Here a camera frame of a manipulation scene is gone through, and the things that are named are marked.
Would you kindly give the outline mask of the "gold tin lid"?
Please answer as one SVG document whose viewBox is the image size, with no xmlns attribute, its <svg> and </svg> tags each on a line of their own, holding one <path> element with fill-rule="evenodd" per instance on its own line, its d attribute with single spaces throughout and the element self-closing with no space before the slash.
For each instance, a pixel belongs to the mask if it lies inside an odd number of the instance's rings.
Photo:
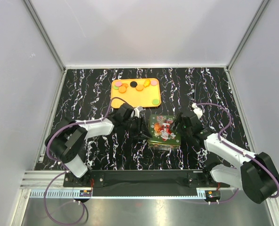
<svg viewBox="0 0 279 226">
<path fill-rule="evenodd" d="M 148 140 L 153 144 L 181 145 L 180 134 L 172 131 L 170 126 L 174 121 L 173 115 L 152 114 L 149 118 L 149 132 L 152 138 Z"/>
</svg>

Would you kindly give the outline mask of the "gold square cookie tin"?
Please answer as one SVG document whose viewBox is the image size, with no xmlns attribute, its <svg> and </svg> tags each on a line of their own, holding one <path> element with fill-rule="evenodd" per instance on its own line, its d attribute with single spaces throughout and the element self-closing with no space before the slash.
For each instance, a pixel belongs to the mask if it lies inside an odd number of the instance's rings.
<svg viewBox="0 0 279 226">
<path fill-rule="evenodd" d="M 149 143 L 149 147 L 154 151 L 170 151 L 170 150 L 176 150 L 180 146 L 179 145 L 168 145 L 168 144 L 153 144 Z"/>
</svg>

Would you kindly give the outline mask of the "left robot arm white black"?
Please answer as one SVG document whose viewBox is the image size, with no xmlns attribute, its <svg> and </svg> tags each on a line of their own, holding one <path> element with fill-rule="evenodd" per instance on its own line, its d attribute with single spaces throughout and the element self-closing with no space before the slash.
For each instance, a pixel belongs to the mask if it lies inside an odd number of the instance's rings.
<svg viewBox="0 0 279 226">
<path fill-rule="evenodd" d="M 124 103 L 113 112 L 108 109 L 101 119 L 78 121 L 65 118 L 46 138 L 46 154 L 60 162 L 79 186 L 92 185 L 94 179 L 90 176 L 90 168 L 79 156 L 84 142 L 92 137 L 110 135 L 115 129 L 124 129 L 137 140 L 150 139 L 152 136 L 140 115 L 142 110 L 141 106 Z"/>
</svg>

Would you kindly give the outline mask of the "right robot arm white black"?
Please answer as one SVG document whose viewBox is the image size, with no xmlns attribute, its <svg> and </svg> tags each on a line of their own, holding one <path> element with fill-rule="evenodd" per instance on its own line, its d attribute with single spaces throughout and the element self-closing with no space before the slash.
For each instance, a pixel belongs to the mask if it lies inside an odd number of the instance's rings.
<svg viewBox="0 0 279 226">
<path fill-rule="evenodd" d="M 177 114 L 170 128 L 192 144 L 222 157 L 231 164 L 231 167 L 222 163 L 209 165 L 202 176 L 205 185 L 231 185 L 243 190 L 246 196 L 257 204 L 279 196 L 279 173 L 268 154 L 255 154 L 231 143 L 214 129 L 204 127 L 194 112 L 186 116 Z"/>
</svg>

